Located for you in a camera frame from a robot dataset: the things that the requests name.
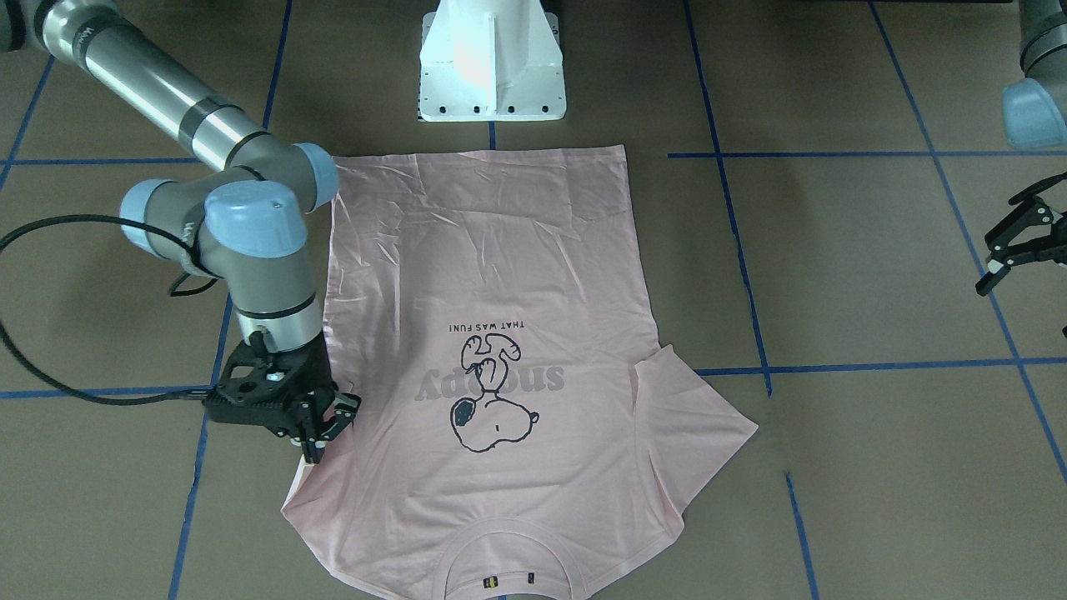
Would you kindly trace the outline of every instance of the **black cable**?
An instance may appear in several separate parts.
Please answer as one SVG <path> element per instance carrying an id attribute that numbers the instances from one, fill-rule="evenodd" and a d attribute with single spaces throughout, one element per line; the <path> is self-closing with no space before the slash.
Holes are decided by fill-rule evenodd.
<path id="1" fill-rule="evenodd" d="M 4 0 L 7 9 L 7 27 L 11 31 L 11 44 L 6 50 L 0 52 L 14 52 L 26 44 L 26 20 L 22 16 L 22 9 L 18 5 L 18 0 Z"/>
<path id="2" fill-rule="evenodd" d="M 35 232 L 37 230 L 43 230 L 45 227 L 50 227 L 52 225 L 61 225 L 64 223 L 113 223 L 117 225 L 126 225 L 128 227 L 136 227 L 139 230 L 144 230 L 150 234 L 156 234 L 163 237 L 185 250 L 190 257 L 195 257 L 196 251 L 181 241 L 180 238 L 174 234 L 161 230 L 159 227 L 148 225 L 145 223 L 140 223 L 138 221 L 130 221 L 129 219 L 122 219 L 120 217 L 110 217 L 107 215 L 64 215 L 62 217 L 49 217 L 48 219 L 41 219 L 32 223 L 27 223 L 21 227 L 9 233 L 7 235 L 0 238 L 0 252 L 3 252 L 12 242 L 16 239 L 25 236 L 30 232 Z M 165 394 L 157 394 L 154 396 L 144 396 L 140 398 L 130 399 L 117 399 L 117 398 L 105 398 L 102 396 L 94 396 L 81 390 L 76 390 L 48 375 L 47 373 L 37 368 L 15 345 L 15 341 L 11 338 L 7 333 L 7 329 L 3 326 L 3 321 L 0 320 L 0 342 L 3 343 L 4 347 L 15 358 L 15 360 L 25 368 L 26 370 L 33 374 L 34 377 L 44 381 L 45 383 L 55 388 L 60 392 L 74 396 L 76 398 L 81 398 L 91 402 L 96 402 L 99 405 L 108 406 L 139 406 L 147 405 L 153 402 L 161 402 L 163 400 L 174 400 L 174 399 L 203 399 L 213 392 L 203 391 L 203 390 L 182 390 L 179 392 L 169 392 Z"/>
<path id="3" fill-rule="evenodd" d="M 178 279 L 174 280 L 174 283 L 171 284 L 171 287 L 166 288 L 166 295 L 170 296 L 171 298 L 185 298 L 187 296 L 196 296 L 197 294 L 204 294 L 208 289 L 211 289 L 211 286 L 219 282 L 219 278 L 210 278 L 210 281 L 208 281 L 205 285 L 197 287 L 196 289 L 182 289 L 179 291 L 178 287 L 182 283 L 186 283 L 186 280 L 188 280 L 190 277 L 192 275 L 190 275 L 189 273 L 181 273 L 180 275 L 178 275 Z"/>

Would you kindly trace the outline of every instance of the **blue tape line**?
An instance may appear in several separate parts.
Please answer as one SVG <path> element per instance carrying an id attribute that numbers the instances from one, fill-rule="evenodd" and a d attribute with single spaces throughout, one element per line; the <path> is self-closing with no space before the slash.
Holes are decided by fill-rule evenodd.
<path id="1" fill-rule="evenodd" d="M 724 152 L 723 158 L 892 158 L 928 157 L 922 151 L 856 151 L 856 152 Z"/>
<path id="2" fill-rule="evenodd" d="M 171 573 L 171 589 L 168 600 L 177 600 L 178 586 L 181 583 L 181 570 L 186 566 L 186 549 L 189 547 L 189 532 L 193 525 L 193 511 L 196 509 L 196 490 L 200 487 L 201 471 L 204 467 L 204 453 L 207 451 L 207 415 L 201 421 L 200 440 L 196 442 L 196 461 L 193 463 L 193 485 L 186 498 L 186 511 L 181 520 L 181 535 L 178 537 L 178 552 L 174 557 L 174 571 Z"/>
<path id="3" fill-rule="evenodd" d="M 838 151 L 838 152 L 670 152 L 667 158 L 856 158 L 909 156 L 1067 156 L 1067 151 Z"/>
<path id="4" fill-rule="evenodd" d="M 33 97 L 30 98 L 30 106 L 26 107 L 26 114 L 22 116 L 22 123 L 18 126 L 18 133 L 15 135 L 15 143 L 11 145 L 11 152 L 7 153 L 7 163 L 4 164 L 3 171 L 0 171 L 0 190 L 3 189 L 5 183 L 7 183 L 7 175 L 11 173 L 11 168 L 15 157 L 18 156 L 18 148 L 22 146 L 22 139 L 26 138 L 26 130 L 30 127 L 30 121 L 33 119 L 33 111 L 37 109 L 37 101 L 41 100 L 41 94 L 45 91 L 45 84 L 48 83 L 48 76 L 52 73 L 52 66 L 55 64 L 54 57 L 48 57 L 48 62 L 45 63 L 45 69 L 41 73 L 41 79 L 37 80 L 37 86 L 33 90 Z"/>
<path id="5" fill-rule="evenodd" d="M 271 113 L 274 111 L 274 94 L 282 77 L 282 60 L 285 58 L 285 43 L 289 37 L 289 21 L 292 18 L 292 0 L 285 3 L 285 16 L 282 17 L 282 35 L 277 41 L 277 53 L 274 54 L 274 72 L 271 73 L 270 88 L 267 91 L 267 106 L 264 108 L 264 129 L 270 127 Z"/>
<path id="6" fill-rule="evenodd" d="M 1022 359 L 1021 362 L 1024 365 L 1067 364 L 1067 357 L 1048 357 L 1048 358 L 1044 358 L 1044 359 Z"/>
<path id="7" fill-rule="evenodd" d="M 755 310 L 755 296 L 752 294 L 752 282 L 748 277 L 748 266 L 745 263 L 745 249 L 740 241 L 740 230 L 737 226 L 737 215 L 734 211 L 733 196 L 730 193 L 730 180 L 727 177 L 726 162 L 722 160 L 722 148 L 719 145 L 719 133 L 715 127 L 715 114 L 712 111 L 712 96 L 707 91 L 707 79 L 704 77 L 704 62 L 700 58 L 700 45 L 697 43 L 697 30 L 692 23 L 692 10 L 689 0 L 682 0 L 685 9 L 685 22 L 689 28 L 689 42 L 692 44 L 692 59 L 697 66 L 697 76 L 700 79 L 700 92 L 704 98 L 704 112 L 707 115 L 707 128 L 712 133 L 712 145 L 715 146 L 716 163 L 719 168 L 719 180 L 722 184 L 722 198 L 726 200 L 727 214 L 730 217 L 730 231 L 733 233 L 734 242 L 737 244 L 737 263 L 740 266 L 740 278 L 745 283 L 745 291 L 748 294 L 748 307 L 752 317 L 752 333 L 755 335 L 755 349 L 760 354 L 760 365 L 763 367 L 764 384 L 767 388 L 767 396 L 774 393 L 774 384 L 770 381 L 770 370 L 767 368 L 767 350 L 763 344 L 763 333 L 760 330 L 760 315 Z"/>
<path id="8" fill-rule="evenodd" d="M 967 223 L 964 221 L 964 216 L 959 210 L 959 204 L 956 202 L 956 195 L 952 191 L 952 186 L 949 184 L 949 177 L 945 175 L 944 168 L 941 165 L 941 160 L 938 158 L 938 154 L 934 149 L 934 141 L 930 139 L 929 131 L 926 129 L 926 123 L 923 121 L 923 115 L 919 111 L 919 104 L 915 101 L 915 97 L 911 93 L 911 88 L 908 85 L 908 81 L 904 77 L 904 70 L 901 68 L 901 63 L 896 59 L 896 52 L 893 51 L 893 44 L 889 40 L 889 33 L 886 31 L 886 26 L 881 22 L 881 17 L 878 16 L 878 9 L 875 7 L 874 2 L 867 0 L 867 7 L 871 9 L 871 15 L 874 17 L 875 25 L 878 26 L 878 32 L 881 34 L 881 38 L 886 44 L 886 50 L 889 52 L 889 58 L 893 62 L 893 68 L 896 69 L 896 76 L 901 79 L 901 84 L 904 86 L 904 92 L 908 97 L 908 102 L 911 105 L 911 110 L 915 114 L 915 121 L 919 123 L 919 129 L 922 131 L 923 139 L 926 141 L 926 147 L 929 149 L 930 158 L 934 159 L 934 165 L 937 168 L 938 176 L 941 178 L 941 185 L 944 186 L 945 194 L 949 196 L 949 203 L 952 205 L 952 211 L 956 216 L 956 222 L 959 224 L 960 232 L 964 234 L 964 241 L 967 242 L 967 248 L 971 252 L 971 258 L 974 260 L 978 274 L 982 274 L 985 272 L 982 259 L 978 258 L 978 252 L 974 248 L 974 242 L 971 240 L 971 234 L 967 228 Z M 993 313 L 997 315 L 997 321 L 1000 323 L 1001 331 L 1004 333 L 1004 340 L 1007 342 L 1008 349 L 1012 351 L 1012 358 L 1015 360 L 1015 364 L 1019 369 L 1019 377 L 1022 378 L 1022 383 L 1026 389 L 1026 395 L 1030 396 L 1030 402 L 1033 405 L 1034 412 L 1037 414 L 1037 420 L 1040 422 L 1041 429 L 1045 431 L 1045 439 L 1048 441 L 1049 448 L 1052 451 L 1052 456 L 1056 461 L 1056 465 L 1060 468 L 1060 474 L 1063 477 L 1064 483 L 1067 484 L 1067 464 L 1064 463 L 1063 453 L 1060 451 L 1060 444 L 1056 443 L 1055 436 L 1052 435 L 1052 429 L 1049 427 L 1048 421 L 1045 417 L 1045 410 L 1041 408 L 1041 402 L 1037 399 L 1037 394 L 1034 392 L 1034 386 L 1030 381 L 1030 375 L 1023 366 L 1022 358 L 1019 356 L 1019 349 L 1012 336 L 1012 331 L 1008 329 L 1007 320 L 1004 318 L 1004 313 L 1001 311 L 996 294 L 989 295 L 989 301 L 993 306 Z"/>
<path id="9" fill-rule="evenodd" d="M 857 363 L 827 365 L 773 366 L 771 373 L 841 373 L 857 370 L 912 370 L 924 368 L 970 368 L 987 366 L 1014 366 L 1014 359 L 991 359 L 970 361 L 925 361 L 902 363 Z"/>
<path id="10" fill-rule="evenodd" d="M 763 368 L 759 366 L 740 366 L 726 368 L 695 368 L 694 373 L 701 377 L 719 377 L 726 375 L 763 375 Z"/>
<path id="11" fill-rule="evenodd" d="M 1067 156 L 1067 151 L 935 151 L 937 156 Z"/>
<path id="12" fill-rule="evenodd" d="M 797 502 L 796 489 L 793 487 L 793 473 L 785 472 L 785 487 L 790 490 L 790 504 L 793 505 L 793 520 L 797 525 L 797 538 L 800 540 L 800 554 L 803 556 L 805 572 L 808 573 L 808 588 L 811 600 L 818 600 L 818 582 L 815 580 L 815 567 L 811 562 L 811 549 L 808 547 L 808 532 L 803 527 L 803 517 L 800 516 L 800 504 Z"/>
<path id="13" fill-rule="evenodd" d="M 1052 449 L 1052 458 L 1056 461 L 1056 467 L 1060 468 L 1060 476 L 1063 477 L 1064 484 L 1067 484 L 1067 462 L 1064 462 L 1063 452 L 1060 451 L 1060 445 L 1056 443 L 1056 438 L 1052 433 L 1052 427 L 1049 426 L 1049 420 L 1045 416 L 1045 409 L 1041 408 L 1041 402 L 1037 399 L 1037 393 L 1034 392 L 1034 385 L 1030 381 L 1030 375 L 1026 373 L 1026 367 L 1019 363 L 1019 376 L 1022 377 L 1022 384 L 1026 388 L 1026 395 L 1030 396 L 1030 404 L 1034 407 L 1034 412 L 1037 413 L 1037 421 L 1041 424 L 1041 430 L 1045 432 L 1045 439 L 1049 442 L 1049 447 Z"/>
<path id="14" fill-rule="evenodd" d="M 67 164 L 196 164 L 195 158 L 28 158 L 11 161 L 15 165 Z"/>
<path id="15" fill-rule="evenodd" d="M 214 350 L 214 367 L 211 370 L 211 385 L 214 388 L 219 383 L 219 376 L 222 372 L 222 360 L 226 352 L 226 332 L 229 331 L 229 317 L 233 313 L 233 302 L 229 296 L 226 297 L 226 304 L 222 313 L 222 322 L 219 325 L 219 341 Z M 193 484 L 189 488 L 189 496 L 186 499 L 186 514 L 181 522 L 181 535 L 178 537 L 178 550 L 174 556 L 174 571 L 171 573 L 171 591 L 168 600 L 177 600 L 178 588 L 181 585 L 181 570 L 186 564 L 186 550 L 189 548 L 189 533 L 192 531 L 193 512 L 196 508 L 196 491 L 200 489 L 201 471 L 204 469 L 204 455 L 207 452 L 207 414 L 201 423 L 200 441 L 196 443 L 196 460 L 193 462 Z"/>

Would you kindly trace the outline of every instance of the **blue joint cap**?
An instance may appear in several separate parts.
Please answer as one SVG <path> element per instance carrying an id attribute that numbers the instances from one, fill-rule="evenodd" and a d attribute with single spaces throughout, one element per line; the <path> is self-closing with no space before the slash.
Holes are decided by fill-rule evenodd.
<path id="1" fill-rule="evenodd" d="M 123 203 L 118 206 L 118 216 L 123 219 L 144 223 L 148 212 L 148 200 L 152 198 L 152 194 L 159 189 L 159 186 L 172 181 L 173 179 L 148 179 L 133 186 L 123 198 Z M 148 232 L 123 225 L 123 233 L 126 234 L 126 239 L 133 242 L 133 246 L 137 246 L 156 258 L 162 258 L 152 248 L 152 243 L 148 242 Z"/>
<path id="2" fill-rule="evenodd" d="M 1004 90 L 1004 129 L 1018 149 L 1067 143 L 1067 123 L 1055 100 L 1038 81 L 1023 79 Z"/>
<path id="3" fill-rule="evenodd" d="M 337 195 L 337 190 L 340 189 L 340 178 L 337 176 L 337 165 L 334 164 L 333 157 L 315 144 L 292 145 L 304 152 L 307 161 L 312 163 L 312 172 L 315 173 L 315 206 L 312 207 L 312 210 L 330 204 Z"/>
<path id="4" fill-rule="evenodd" d="M 226 248 L 256 258 L 288 256 L 307 241 L 292 190 L 276 181 L 235 181 L 204 201 L 204 223 Z"/>

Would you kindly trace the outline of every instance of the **brown floor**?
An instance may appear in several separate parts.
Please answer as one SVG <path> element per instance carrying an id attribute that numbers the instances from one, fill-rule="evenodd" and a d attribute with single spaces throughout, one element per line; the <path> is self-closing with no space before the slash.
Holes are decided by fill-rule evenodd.
<path id="1" fill-rule="evenodd" d="M 662 341 L 762 429 L 681 540 L 598 598 L 1067 595 L 1067 271 L 973 290 L 1006 199 L 1067 157 L 1004 141 L 1014 4 L 567 2 L 567 117 L 490 127 L 415 119 L 432 0 L 297 1 L 288 20 L 285 0 L 121 3 L 275 133 L 335 155 L 626 145 Z M 208 172 L 29 52 L 0 56 L 0 233 Z M 310 228 L 321 282 L 329 216 Z M 220 333 L 239 336 L 221 286 L 166 298 L 176 271 L 115 227 L 54 227 L 4 253 L 0 317 L 79 388 L 206 385 Z M 191 402 L 45 388 L 0 356 L 3 598 L 365 597 L 277 511 L 289 444 L 205 437 Z"/>

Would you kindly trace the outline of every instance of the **t-shirt sleeve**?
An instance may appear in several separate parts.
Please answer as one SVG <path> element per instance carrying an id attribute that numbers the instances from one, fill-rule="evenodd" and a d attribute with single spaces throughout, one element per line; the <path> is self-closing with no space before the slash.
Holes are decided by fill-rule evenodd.
<path id="1" fill-rule="evenodd" d="M 669 518 L 682 511 L 757 430 L 670 346 L 636 365 L 634 417 Z"/>

